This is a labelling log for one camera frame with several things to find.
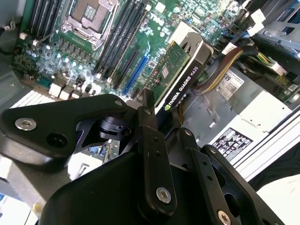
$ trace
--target silver screw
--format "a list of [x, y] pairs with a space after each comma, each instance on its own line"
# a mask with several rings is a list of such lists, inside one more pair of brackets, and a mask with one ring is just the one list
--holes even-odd
[[122, 106], [122, 105], [123, 105], [119, 100], [115, 100], [114, 102], [115, 102], [115, 104], [117, 104], [117, 105], [119, 105], [119, 106]]
[[192, 135], [192, 133], [191, 133], [189, 130], [185, 130], [185, 132], [186, 132], [186, 134], [187, 134], [188, 136], [191, 136], [191, 135]]
[[211, 148], [210, 151], [211, 151], [212, 153], [214, 153], [214, 154], [217, 153], [217, 150], [215, 150], [214, 148]]
[[145, 113], [147, 113], [148, 115], [151, 115], [151, 112], [150, 112], [148, 109], [145, 109], [144, 111], [145, 111]]
[[283, 93], [284, 95], [289, 95], [291, 92], [289, 90], [285, 90]]
[[219, 217], [219, 220], [224, 224], [224, 225], [230, 225], [230, 218], [227, 216], [226, 213], [224, 213], [223, 211], [218, 211], [217, 212], [217, 216]]
[[169, 204], [171, 202], [171, 194], [164, 187], [159, 187], [156, 189], [156, 196], [163, 203]]
[[15, 126], [24, 131], [31, 131], [37, 127], [37, 123], [33, 119], [19, 118], [15, 121]]

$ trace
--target black ram slot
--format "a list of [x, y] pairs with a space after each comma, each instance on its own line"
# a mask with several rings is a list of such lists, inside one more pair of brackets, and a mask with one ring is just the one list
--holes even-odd
[[131, 56], [131, 58], [124, 65], [124, 67], [121, 71], [120, 77], [118, 78], [117, 82], [114, 84], [114, 87], [113, 87], [114, 89], [117, 89], [120, 86], [121, 82], [123, 81], [124, 77], [126, 76], [128, 70], [129, 70], [129, 68], [131, 67], [131, 65], [135, 61], [135, 58], [138, 55], [138, 53], [139, 53], [139, 50], [135, 49], [132, 56]]
[[50, 22], [49, 28], [46, 31], [46, 36], [49, 35], [55, 28], [54, 26], [55, 26], [56, 18], [58, 16], [61, 6], [62, 6], [62, 0], [57, 0], [55, 11], [51, 15], [51, 22]]
[[45, 7], [46, 1], [42, 0], [41, 4], [39, 4], [37, 10], [33, 13], [38, 14], [38, 17], [36, 17], [34, 24], [33, 24], [33, 29], [32, 29], [32, 35], [34, 37], [37, 36], [38, 34], [38, 28], [41, 24], [41, 20], [43, 18], [43, 13], [44, 13], [44, 7]]
[[134, 8], [134, 13], [132, 13], [128, 19], [128, 21], [126, 22], [126, 26], [124, 27], [122, 33], [119, 35], [118, 37], [118, 40], [116, 41], [116, 44], [114, 46], [114, 48], [112, 49], [112, 52], [110, 54], [110, 56], [107, 58], [104, 66], [103, 66], [103, 73], [104, 74], [109, 74], [109, 69], [110, 69], [110, 66], [114, 61], [118, 61], [119, 59], [116, 58], [116, 55], [119, 53], [120, 51], [120, 48], [123, 46], [123, 42], [124, 42], [124, 39], [126, 39], [128, 37], [128, 33], [130, 31], [130, 29], [133, 27], [133, 23], [134, 21], [136, 20], [136, 17], [139, 13], [139, 10], [141, 9], [141, 6], [140, 5], [137, 5], [135, 8]]
[[42, 38], [47, 36], [47, 30], [49, 28], [49, 23], [51, 22], [51, 17], [53, 15], [53, 11], [56, 8], [56, 1], [55, 0], [51, 0], [50, 5], [49, 5], [49, 9], [46, 15], [46, 18], [48, 18], [48, 20], [46, 21], [45, 26], [42, 27]]
[[130, 16], [130, 12], [134, 9], [135, 3], [133, 1], [128, 1], [129, 5], [124, 9], [124, 12], [122, 13], [122, 16], [120, 17], [120, 22], [118, 23], [119, 25], [116, 26], [115, 30], [113, 31], [111, 38], [107, 41], [106, 48], [104, 49], [102, 56], [99, 59], [99, 63], [97, 65], [98, 72], [100, 72], [103, 68], [103, 65], [106, 62], [106, 59], [109, 57], [111, 54], [115, 42], [119, 36], [119, 34], [123, 31], [124, 26], [126, 25], [127, 18]]
[[45, 5], [42, 8], [42, 13], [41, 13], [42, 16], [37, 29], [37, 39], [42, 38], [43, 28], [47, 26], [47, 22], [49, 21], [48, 12], [51, 11], [50, 10], [51, 0], [45, 0], [44, 2]]
[[33, 24], [34, 24], [36, 18], [38, 18], [38, 14], [36, 14], [36, 11], [37, 11], [39, 4], [41, 4], [41, 0], [35, 0], [33, 8], [31, 10], [31, 18], [30, 18], [29, 27], [28, 27], [30, 34], [32, 33]]
[[136, 23], [133, 23], [133, 26], [129, 30], [129, 33], [126, 36], [126, 39], [124, 40], [121, 49], [119, 49], [118, 52], [117, 52], [117, 55], [115, 57], [115, 59], [117, 59], [117, 60], [113, 60], [112, 63], [111, 63], [111, 65], [110, 65], [108, 76], [112, 75], [113, 69], [117, 66], [119, 60], [121, 60], [121, 56], [124, 53], [126, 47], [128, 46], [129, 41], [131, 40], [132, 36], [134, 35], [136, 29], [138, 28], [137, 26], [138, 26], [139, 21], [140, 21], [140, 19], [141, 19], [141, 17], [142, 17], [143, 14], [144, 14], [143, 11], [139, 12], [138, 17], [136, 19]]
[[112, 34], [109, 36], [109, 38], [107, 40], [107, 44], [104, 46], [103, 54], [100, 56], [99, 62], [97, 64], [97, 66], [96, 66], [97, 68], [99, 68], [102, 65], [101, 64], [102, 63], [102, 59], [103, 59], [104, 55], [107, 54], [107, 51], [108, 51], [108, 49], [110, 47], [110, 44], [113, 42], [114, 35], [115, 35], [117, 29], [119, 29], [119, 26], [120, 26], [120, 24], [122, 22], [123, 17], [125, 16], [125, 13], [128, 11], [128, 9], [130, 7], [132, 7], [132, 5], [133, 5], [132, 1], [127, 1], [126, 2], [126, 6], [125, 6], [124, 10], [122, 11], [122, 13], [120, 15], [120, 18], [119, 18], [117, 24], [115, 25], [115, 27], [114, 27], [114, 29], [112, 31]]
[[124, 29], [128, 26], [129, 19], [130, 19], [131, 15], [133, 14], [135, 8], [136, 8], [136, 5], [135, 5], [135, 7], [132, 7], [130, 9], [130, 11], [122, 18], [122, 22], [119, 25], [119, 28], [117, 29], [116, 33], [113, 35], [112, 41], [109, 43], [109, 48], [103, 54], [103, 58], [101, 60], [100, 66], [101, 66], [101, 71], [104, 74], [104, 76], [106, 75], [105, 71], [103, 71], [104, 66], [107, 63], [107, 60], [109, 59], [109, 57], [112, 55], [112, 53], [117, 49], [116, 45], [118, 44], [120, 35], [122, 35]]

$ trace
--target green circuit board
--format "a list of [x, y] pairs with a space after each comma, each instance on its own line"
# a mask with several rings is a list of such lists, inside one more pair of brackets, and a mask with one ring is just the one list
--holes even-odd
[[[37, 2], [55, 2], [59, 7], [55, 12], [55, 23], [49, 31], [51, 35], [46, 41], [34, 45], [30, 25], [32, 10]], [[199, 32], [208, 43], [214, 45], [241, 9], [233, 0], [140, 1], [140, 4], [145, 4], [144, 7], [134, 8], [140, 12], [139, 21], [136, 22], [135, 29], [132, 29], [131, 36], [128, 32], [128, 37], [123, 38], [127, 44], [118, 50], [119, 58], [116, 62], [113, 61], [113, 67], [107, 79], [104, 79], [105, 72], [100, 73], [98, 65], [101, 63], [105, 46], [110, 42], [95, 50], [91, 43], [80, 35], [63, 30], [62, 24], [65, 25], [68, 14], [78, 2], [79, 0], [27, 0], [20, 38], [17, 41], [18, 54], [14, 57], [13, 65], [15, 69], [33, 77], [31, 83], [46, 89], [50, 88], [54, 79], [61, 78], [65, 79], [69, 86], [78, 87], [84, 83], [83, 86], [86, 87], [92, 84], [93, 88], [97, 89], [97, 94], [113, 93], [124, 100], [134, 97], [133, 93], [143, 89], [150, 74], [165, 55], [170, 38], [180, 23], [184, 22]], [[117, 2], [116, 15], [112, 20], [111, 34], [107, 40], [114, 35], [115, 27], [124, 17], [123, 10], [129, 4], [128, 0]], [[45, 13], [41, 15], [41, 19], [46, 16]], [[86, 16], [93, 16], [92, 13], [90, 10]]]
[[153, 91], [155, 106], [169, 90], [177, 75], [190, 58], [176, 42], [172, 42], [166, 54], [157, 64], [153, 74], [145, 84], [145, 88]]

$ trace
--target electronic component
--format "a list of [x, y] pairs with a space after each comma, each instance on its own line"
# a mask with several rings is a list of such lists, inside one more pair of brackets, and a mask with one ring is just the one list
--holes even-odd
[[97, 50], [106, 40], [114, 20], [117, 0], [77, 1], [61, 27], [62, 32], [73, 32], [91, 43]]
[[61, 90], [66, 86], [67, 81], [56, 78], [50, 86], [49, 95], [57, 97], [60, 95]]
[[176, 42], [172, 42], [166, 54], [157, 64], [145, 88], [153, 91], [155, 107], [173, 85], [177, 75], [185, 66], [190, 56]]
[[60, 99], [62, 100], [68, 100], [69, 97], [71, 96], [72, 92], [74, 91], [74, 89], [70, 86], [66, 86], [60, 94]]

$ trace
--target capacitor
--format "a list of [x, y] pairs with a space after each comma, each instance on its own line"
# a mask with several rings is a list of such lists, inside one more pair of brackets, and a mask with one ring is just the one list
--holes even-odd
[[181, 10], [180, 10], [179, 7], [175, 7], [175, 8], [173, 9], [173, 12], [174, 12], [174, 13], [180, 13], [180, 11], [181, 11]]

